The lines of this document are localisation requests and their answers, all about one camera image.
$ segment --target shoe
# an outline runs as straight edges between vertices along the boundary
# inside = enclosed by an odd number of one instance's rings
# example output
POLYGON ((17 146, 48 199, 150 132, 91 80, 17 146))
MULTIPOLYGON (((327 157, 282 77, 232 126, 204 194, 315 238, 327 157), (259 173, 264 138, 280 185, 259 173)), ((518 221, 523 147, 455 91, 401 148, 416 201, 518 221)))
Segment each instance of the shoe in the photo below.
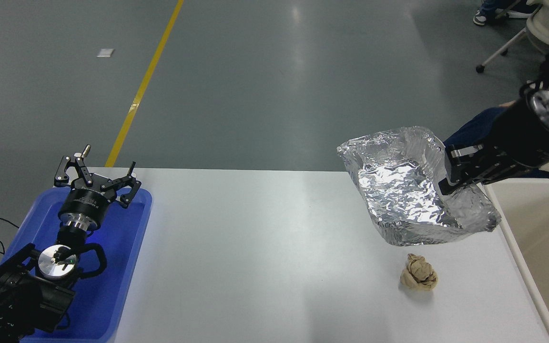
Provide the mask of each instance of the shoe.
POLYGON ((478 26, 486 25, 486 14, 483 11, 478 10, 473 16, 473 23, 478 26))

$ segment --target aluminum foil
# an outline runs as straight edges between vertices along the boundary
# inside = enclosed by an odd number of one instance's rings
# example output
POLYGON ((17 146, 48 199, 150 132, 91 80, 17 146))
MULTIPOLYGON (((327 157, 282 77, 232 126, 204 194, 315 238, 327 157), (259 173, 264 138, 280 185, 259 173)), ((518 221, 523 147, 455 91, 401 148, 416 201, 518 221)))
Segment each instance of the aluminum foil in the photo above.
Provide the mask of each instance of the aluminum foil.
POLYGON ((389 244, 459 241, 492 232, 501 216, 476 185, 442 195, 444 144, 427 128, 377 132, 340 145, 338 155, 389 244))

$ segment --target white container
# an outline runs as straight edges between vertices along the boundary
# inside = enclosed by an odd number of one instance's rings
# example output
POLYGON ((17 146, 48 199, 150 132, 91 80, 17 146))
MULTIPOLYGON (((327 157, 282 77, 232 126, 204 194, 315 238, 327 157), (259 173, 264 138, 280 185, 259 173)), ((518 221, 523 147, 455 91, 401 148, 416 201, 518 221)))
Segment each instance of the white container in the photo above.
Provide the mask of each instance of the white container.
POLYGON ((549 332, 549 180, 508 179, 484 186, 501 230, 549 332))

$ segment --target person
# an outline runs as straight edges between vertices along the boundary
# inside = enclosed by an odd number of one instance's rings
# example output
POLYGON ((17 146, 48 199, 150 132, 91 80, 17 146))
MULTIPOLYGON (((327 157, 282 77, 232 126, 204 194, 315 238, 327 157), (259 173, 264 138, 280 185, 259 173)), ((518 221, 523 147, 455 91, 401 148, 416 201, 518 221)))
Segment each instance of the person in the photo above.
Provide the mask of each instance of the person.
MULTIPOLYGON (((473 23, 478 26, 485 26, 488 23, 494 22, 498 13, 508 8, 514 0, 483 0, 482 6, 476 11, 473 16, 473 23)), ((508 18, 528 18, 531 13, 537 8, 536 5, 528 6, 526 0, 523 0, 513 7, 513 10, 508 11, 508 18)))

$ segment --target brown paper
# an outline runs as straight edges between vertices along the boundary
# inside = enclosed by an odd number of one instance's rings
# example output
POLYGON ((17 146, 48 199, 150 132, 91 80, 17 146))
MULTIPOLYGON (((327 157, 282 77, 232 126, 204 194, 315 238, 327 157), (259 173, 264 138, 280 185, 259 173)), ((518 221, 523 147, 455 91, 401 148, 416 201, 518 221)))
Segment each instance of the brown paper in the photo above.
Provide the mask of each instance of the brown paper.
POLYGON ((408 254, 408 263, 399 280, 409 289, 431 291, 437 284, 437 273, 423 256, 408 254))

